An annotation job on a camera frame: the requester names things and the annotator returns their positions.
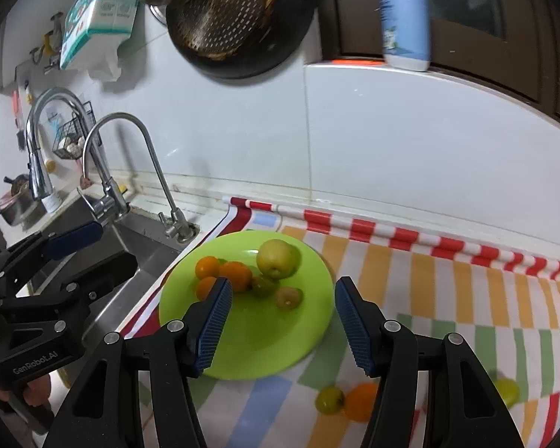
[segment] human hand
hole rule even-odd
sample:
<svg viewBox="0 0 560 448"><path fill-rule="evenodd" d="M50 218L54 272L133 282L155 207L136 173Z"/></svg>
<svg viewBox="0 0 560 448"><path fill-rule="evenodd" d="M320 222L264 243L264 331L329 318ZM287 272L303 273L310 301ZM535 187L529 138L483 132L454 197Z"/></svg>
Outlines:
<svg viewBox="0 0 560 448"><path fill-rule="evenodd" d="M50 376L45 375L28 382L22 392L22 396L28 405L37 407L48 402L51 390L52 382L50 381ZM8 401L9 397L10 392L0 389L0 401Z"/></svg>

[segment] bottle label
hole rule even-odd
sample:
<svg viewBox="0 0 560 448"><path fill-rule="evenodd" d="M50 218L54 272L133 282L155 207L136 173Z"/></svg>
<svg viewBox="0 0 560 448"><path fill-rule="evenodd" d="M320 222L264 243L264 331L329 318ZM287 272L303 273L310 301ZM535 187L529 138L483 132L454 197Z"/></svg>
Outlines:
<svg viewBox="0 0 560 448"><path fill-rule="evenodd" d="M380 0L384 53L429 61L427 0Z"/></svg>

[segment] tissue package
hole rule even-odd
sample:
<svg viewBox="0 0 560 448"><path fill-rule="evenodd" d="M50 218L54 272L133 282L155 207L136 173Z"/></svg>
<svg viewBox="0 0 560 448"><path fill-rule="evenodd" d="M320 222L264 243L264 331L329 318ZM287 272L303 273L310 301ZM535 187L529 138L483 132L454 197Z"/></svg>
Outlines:
<svg viewBox="0 0 560 448"><path fill-rule="evenodd" d="M116 50L131 36L138 0L77 0L66 16L61 69L87 70L94 79L121 75Z"/></svg>

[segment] green plate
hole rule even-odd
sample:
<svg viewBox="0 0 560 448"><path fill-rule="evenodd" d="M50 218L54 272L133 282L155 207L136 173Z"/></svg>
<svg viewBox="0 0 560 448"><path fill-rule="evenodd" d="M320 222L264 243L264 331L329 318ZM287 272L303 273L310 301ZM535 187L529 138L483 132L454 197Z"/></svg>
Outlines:
<svg viewBox="0 0 560 448"><path fill-rule="evenodd" d="M273 295L259 299L250 292L234 293L232 308L205 373L217 379L257 379L280 372L302 359L323 337L334 309L332 276L322 258L291 236L263 230L244 230L217 237L190 252L167 279L159 304L160 325L180 319L195 296L195 264L203 256L241 261L259 274L255 256L269 239L282 239L301 252L301 263L290 278L280 281L303 291L294 310L280 310Z"/></svg>

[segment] sink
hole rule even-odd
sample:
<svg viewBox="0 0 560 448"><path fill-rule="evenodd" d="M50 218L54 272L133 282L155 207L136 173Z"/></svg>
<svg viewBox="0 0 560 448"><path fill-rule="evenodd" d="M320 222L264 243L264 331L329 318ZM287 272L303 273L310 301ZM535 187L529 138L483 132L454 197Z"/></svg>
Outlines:
<svg viewBox="0 0 560 448"><path fill-rule="evenodd" d="M87 205L77 200L45 229L45 233L64 232L93 219ZM102 225L104 234L99 242L61 261L50 261L31 280L31 290L35 295L56 292L67 278L115 252L128 251L137 258L139 268L135 275L91 305L83 337L86 354L66 367L70 382L77 377L85 358L91 355L97 343L120 325L149 287L188 245L166 237L161 222L134 212L118 221L108 219Z"/></svg>

